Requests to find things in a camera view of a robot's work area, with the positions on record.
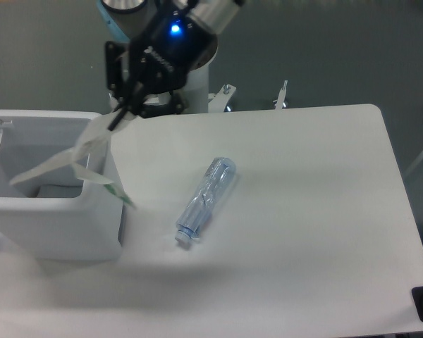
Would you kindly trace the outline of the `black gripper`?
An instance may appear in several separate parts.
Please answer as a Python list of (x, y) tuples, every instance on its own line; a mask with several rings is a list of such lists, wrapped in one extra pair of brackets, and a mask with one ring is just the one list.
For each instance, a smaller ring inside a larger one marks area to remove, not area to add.
[[(216, 33), (193, 15), (195, 9), (162, 6), (130, 43), (106, 42), (106, 86), (118, 100), (110, 132), (128, 114), (149, 119), (179, 115), (189, 107), (183, 93), (174, 90), (186, 85), (189, 72), (217, 41)], [(164, 92), (169, 92), (166, 103), (147, 103), (148, 95)]]

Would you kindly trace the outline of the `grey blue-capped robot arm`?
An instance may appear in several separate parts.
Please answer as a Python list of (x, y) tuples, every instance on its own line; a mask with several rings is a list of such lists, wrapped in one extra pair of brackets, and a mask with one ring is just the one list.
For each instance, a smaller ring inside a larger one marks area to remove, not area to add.
[(104, 46), (106, 86), (117, 99), (114, 131), (131, 114), (182, 113), (180, 94), (244, 1), (98, 1), (114, 40)]

